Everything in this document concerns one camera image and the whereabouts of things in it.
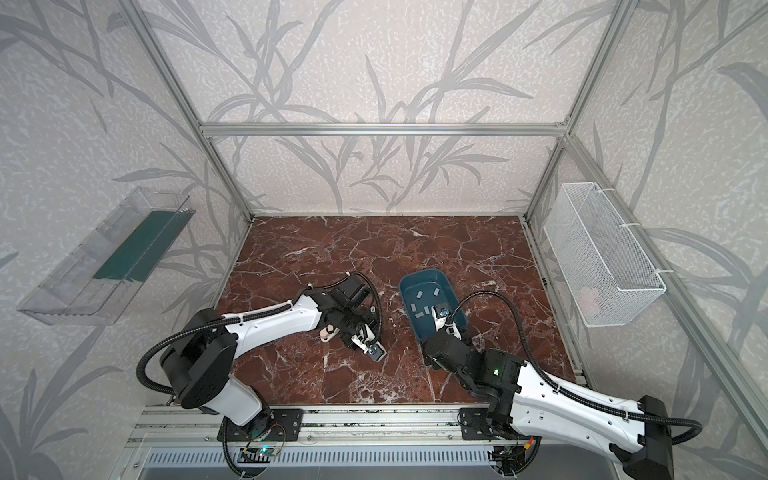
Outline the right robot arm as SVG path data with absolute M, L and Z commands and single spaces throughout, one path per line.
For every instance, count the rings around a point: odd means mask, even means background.
M 553 439 L 610 459 L 632 479 L 671 479 L 674 446 L 703 430 L 696 420 L 668 416 L 655 397 L 603 395 L 504 351 L 478 351 L 446 328 L 418 342 L 428 365 L 488 404 L 460 411 L 466 440 L 527 440 L 535 450 L 540 440 Z

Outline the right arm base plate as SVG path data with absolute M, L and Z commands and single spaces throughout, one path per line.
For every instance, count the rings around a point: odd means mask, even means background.
M 461 437 L 465 441 L 501 440 L 508 436 L 499 428 L 493 427 L 487 417 L 486 408 L 460 408 L 457 422 L 461 429 Z

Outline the teal plastic tray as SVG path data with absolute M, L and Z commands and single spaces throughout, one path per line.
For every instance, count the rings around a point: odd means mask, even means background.
M 426 269 L 410 273 L 399 282 L 400 295 L 419 346 L 433 336 L 435 330 L 432 307 L 448 307 L 453 314 L 459 300 L 448 279 L 440 270 Z M 423 291 L 421 299 L 416 298 L 418 291 Z M 431 308 L 431 315 L 423 313 L 423 307 Z

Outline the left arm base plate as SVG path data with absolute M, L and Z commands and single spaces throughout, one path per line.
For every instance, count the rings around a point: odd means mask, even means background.
M 226 425 L 219 427 L 217 440 L 222 442 L 227 437 L 229 443 L 248 440 L 295 442 L 299 437 L 303 414 L 300 408 L 267 408 L 245 426 L 226 420 Z

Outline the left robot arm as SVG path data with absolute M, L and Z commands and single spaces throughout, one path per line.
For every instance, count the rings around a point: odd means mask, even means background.
M 380 342 L 381 301 L 368 277 L 352 271 L 329 285 L 302 288 L 292 299 L 257 310 L 197 312 L 180 332 L 159 341 L 136 366 L 145 388 L 173 396 L 185 409 L 222 415 L 228 423 L 257 430 L 269 422 L 259 394 L 236 378 L 234 363 L 248 352 L 297 333 L 340 338 L 375 361 Z

